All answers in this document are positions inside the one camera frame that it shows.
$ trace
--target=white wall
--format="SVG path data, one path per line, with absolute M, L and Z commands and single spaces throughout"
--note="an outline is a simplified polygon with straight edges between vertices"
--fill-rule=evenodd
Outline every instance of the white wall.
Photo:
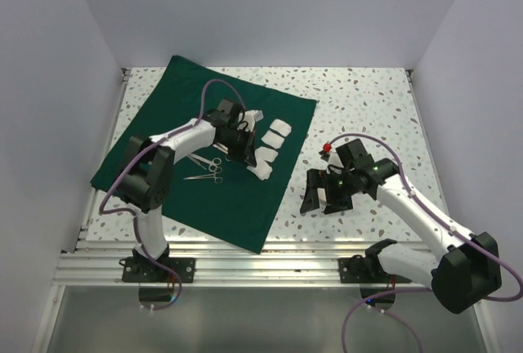
M 522 0 L 456 0 L 414 71 L 451 214 L 489 231 L 523 273 Z M 503 275 L 503 293 L 516 292 Z M 492 305 L 505 352 L 523 351 L 523 302 Z
M 85 0 L 0 0 L 0 351 L 31 349 L 118 94 Z
M 121 66 L 413 68 L 453 0 L 87 0 Z

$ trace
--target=white tabletop with colored specks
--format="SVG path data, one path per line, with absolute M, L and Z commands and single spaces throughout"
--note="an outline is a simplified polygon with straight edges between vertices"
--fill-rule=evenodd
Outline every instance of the white tabletop with colored specks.
M 404 69 L 225 67 L 219 73 L 268 86 L 295 96 L 318 101 L 308 136 L 303 144 L 267 241 L 274 242 L 375 242 L 390 238 L 420 241 L 420 238 L 392 211 L 368 195 L 354 197 L 354 209 L 325 216 L 321 210 L 299 213 L 305 193 L 306 171 L 324 168 L 318 151 L 334 136 L 364 132 L 388 142 L 402 158 L 410 180 L 437 207 L 443 209 L 440 191 L 424 139 L 413 95 Z M 161 79 L 165 68 L 132 69 L 119 111 L 112 144 Z M 372 141 L 364 140 L 374 159 L 390 157 Z M 104 193 L 97 191 L 97 210 Z M 122 203 L 112 198 L 108 208 Z M 219 242 L 219 239 L 163 219 L 168 241 Z M 131 217 L 98 216 L 89 220 L 86 240 L 132 241 Z

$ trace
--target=cable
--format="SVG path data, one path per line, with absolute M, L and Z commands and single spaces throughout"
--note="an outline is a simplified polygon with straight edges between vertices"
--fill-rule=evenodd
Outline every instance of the cable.
M 341 135 L 336 136 L 334 139 L 332 139 L 329 142 L 329 144 L 331 145 L 335 141 L 338 141 L 339 139 L 342 139 L 342 138 L 347 137 L 347 136 L 358 136 L 358 137 L 370 139 L 371 141 L 375 141 L 378 144 L 380 144 L 383 147 L 385 147 L 385 149 L 387 149 L 388 152 L 392 154 L 392 157 L 394 157 L 394 159 L 396 160 L 396 163 L 398 164 L 398 168 L 400 169 L 400 177 L 401 177 L 401 181 L 403 182 L 403 186 L 405 187 L 407 192 L 409 192 L 409 194 L 412 196 L 412 199 L 414 200 L 414 202 L 416 202 L 416 204 L 426 214 L 428 214 L 435 222 L 437 222 L 438 224 L 443 226 L 446 230 L 450 230 L 450 225 L 449 224 L 447 224 L 445 221 L 443 221 L 441 218 L 439 218 L 425 203 L 423 203 L 423 201 L 420 198 L 418 198 L 418 196 L 416 194 L 412 193 L 412 189 L 410 188 L 410 185 L 409 185 L 409 183 L 407 181 L 407 176 L 405 175 L 405 171 L 403 170 L 403 164 L 402 164 L 402 162 L 400 160 L 400 157 L 398 156 L 398 154 L 387 143 L 385 143 L 381 139 L 375 138 L 374 136 L 370 136 L 370 135 L 367 135 L 367 134 L 347 133 L 347 134 L 341 134 Z M 493 255 L 492 253 L 488 252 L 484 248 L 480 247 L 479 245 L 477 245 L 476 243 L 474 243 L 473 241 L 471 241 L 467 237 L 463 236 L 459 232 L 455 231 L 453 233 L 453 235 L 455 235 L 458 239 L 461 239 L 464 243 L 466 243 L 466 244 L 470 245 L 471 247 L 473 247 L 476 251 L 480 252 L 482 255 L 485 255 L 486 257 L 488 257 L 491 261 L 499 264 L 503 269 L 508 271 L 516 279 L 517 283 L 520 285 L 519 293 L 515 294 L 514 296 L 509 296 L 509 297 L 486 297 L 485 300 L 489 300 L 489 301 L 492 301 L 492 302 L 514 302 L 514 301 L 519 300 L 520 298 L 523 297 L 523 278 L 521 278 L 521 276 L 519 274 L 517 274 L 517 271 L 515 269 L 513 269 L 505 261 L 503 261 L 500 258 L 496 257 L 495 255 Z
M 346 325 L 347 323 L 349 322 L 349 318 L 351 317 L 352 313 L 354 311 L 356 311 L 356 309 L 362 305 L 362 304 L 365 304 L 368 300 L 374 300 L 376 298 L 380 298 L 380 297 L 385 297 L 385 296 L 390 296 L 392 294 L 399 294 L 399 293 L 421 293 L 421 292 L 431 292 L 431 290 L 429 288 L 414 288 L 414 289 L 409 289 L 409 288 L 398 288 L 398 289 L 394 289 L 394 290 L 387 290 L 385 292 L 380 292 L 380 293 L 376 293 L 376 294 L 373 294 L 372 296 L 368 296 L 366 298 L 364 298 L 363 300 L 357 302 L 345 315 L 345 319 L 343 320 L 343 326 L 342 326 L 342 348 L 343 348 L 343 353 L 348 353 L 348 350 L 346 348 L 346 343 L 345 343 L 345 332 L 346 332 Z M 398 315 L 396 314 L 393 314 L 391 313 L 390 311 L 385 311 L 383 312 L 383 314 L 385 315 L 389 315 L 391 318 L 394 318 L 396 319 L 398 322 L 402 323 L 406 328 L 409 329 L 409 331 L 412 333 L 412 335 L 414 336 L 414 339 L 416 340 L 416 343 L 418 344 L 418 348 L 419 348 L 419 351 L 420 353 L 423 353 L 423 346 L 422 346 L 422 341 L 421 341 L 421 338 L 419 337 L 419 335 L 416 333 L 416 331 L 409 326 L 409 324 L 407 324 L 407 322 L 405 322 L 403 319 L 401 319 Z
M 110 197 L 113 195 L 113 193 L 116 191 L 116 189 L 122 183 L 123 178 L 131 171 L 131 169 L 136 165 L 136 163 L 138 163 L 138 161 L 141 160 L 141 158 L 144 155 L 146 155 L 147 153 L 149 153 L 151 150 L 155 149 L 156 147 L 162 145 L 165 141 L 169 140 L 173 136 L 181 134 L 182 132 L 190 130 L 191 128 L 197 126 L 198 123 L 202 121 L 203 112 L 205 110 L 205 95 L 207 93 L 208 87 L 211 86 L 213 83 L 223 83 L 227 87 L 229 87 L 236 94 L 236 96 L 238 97 L 241 105 L 245 109 L 244 100 L 242 100 L 241 95 L 228 82 L 223 81 L 221 79 L 211 79 L 210 81 L 205 83 L 205 85 L 203 85 L 203 89 L 202 89 L 202 97 L 201 97 L 201 101 L 200 101 L 199 115 L 198 115 L 198 118 L 196 119 L 196 122 L 194 123 L 194 126 L 190 125 L 190 124 L 187 124 L 186 126 L 179 127 L 177 129 L 169 132 L 167 134 L 167 136 L 164 136 L 160 140 L 156 141 L 155 143 L 152 143 L 151 145 L 145 147 L 140 153 L 138 153 L 134 157 L 134 159 L 131 160 L 131 162 L 118 175 L 118 177 L 114 181 L 113 185 L 109 188 L 109 191 L 107 191 L 107 194 L 105 194 L 105 197 L 102 199 L 102 201 L 100 203 L 100 207 L 98 208 L 98 212 L 101 215 L 114 214 L 116 212 L 129 212 L 129 213 L 131 213 L 131 215 L 132 215 L 132 228 L 134 229 L 134 235 L 136 236 L 136 241 L 138 242 L 138 245 L 141 247 L 141 250 L 143 251 L 143 253 L 145 254 L 145 257 L 147 257 L 147 259 L 149 259 L 149 261 L 152 264 L 154 264 L 155 266 L 159 267 L 160 269 L 163 269 L 163 270 L 167 271 L 169 274 L 171 274 L 178 281 L 178 284 L 179 284 L 180 288 L 178 289 L 177 295 L 175 297 L 173 297 L 172 300 L 168 304 L 165 304 L 165 305 L 162 305 L 162 306 L 151 306 L 150 309 L 152 311 L 159 311 L 159 310 L 163 310 L 165 308 L 168 308 L 179 298 L 179 296 L 181 294 L 181 278 L 178 275 L 178 273 L 176 273 L 173 269 L 170 269 L 169 267 L 166 267 L 166 266 L 162 265 L 161 263 L 156 261 L 156 259 L 154 259 L 149 254 L 149 252 L 147 251 L 147 248 L 145 248 L 145 245 L 141 241 L 140 232 L 138 231 L 138 213 L 136 213 L 136 211 L 134 211 L 132 208 L 114 208 L 112 210 L 105 210 L 105 206 L 109 202 Z

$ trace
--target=green cloth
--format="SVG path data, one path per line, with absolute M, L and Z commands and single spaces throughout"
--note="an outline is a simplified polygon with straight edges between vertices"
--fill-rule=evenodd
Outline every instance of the green cloth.
M 276 160 L 270 164 L 273 171 L 265 181 L 257 179 L 244 163 L 226 161 L 225 155 L 214 147 L 198 150 L 196 154 L 206 159 L 221 158 L 223 172 L 218 176 L 223 182 L 183 180 L 206 172 L 189 159 L 182 159 L 174 166 L 171 192 L 163 204 L 163 215 L 260 253 L 306 138 L 316 101 L 241 81 L 174 56 L 158 86 L 105 157 L 91 184 L 98 190 L 110 188 L 121 168 L 123 152 L 131 136 L 161 134 L 197 117 L 203 85 L 213 78 L 223 79 L 236 88 L 247 110 L 263 111 L 264 119 L 256 123 L 255 148 L 264 145 L 260 139 L 276 118 L 290 124 L 293 130 L 278 150 Z M 205 110 L 216 108 L 223 98 L 237 100 L 226 85 L 214 83 L 207 92 Z

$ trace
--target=folded white cloth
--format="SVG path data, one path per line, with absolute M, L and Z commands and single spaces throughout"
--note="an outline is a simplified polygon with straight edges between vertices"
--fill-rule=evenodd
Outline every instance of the folded white cloth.
M 254 150 L 254 155 L 257 159 L 263 159 L 268 163 L 272 163 L 278 156 L 278 152 L 276 150 L 269 149 L 265 146 L 260 146 L 256 150 Z
M 263 143 L 269 145 L 273 149 L 279 149 L 281 145 L 284 143 L 284 140 L 284 138 L 277 134 L 274 134 L 271 130 L 267 131 L 267 134 L 265 134 L 261 139 Z
M 263 159 L 260 159 L 258 157 L 256 157 L 256 163 L 257 165 L 255 168 L 247 167 L 247 170 L 254 173 L 258 179 L 267 180 L 270 177 L 270 174 L 272 173 L 272 168 Z
M 272 131 L 280 133 L 283 136 L 287 136 L 293 130 L 291 126 L 289 126 L 283 120 L 279 120 L 278 118 L 274 122 L 272 122 L 272 124 L 270 125 L 270 129 Z

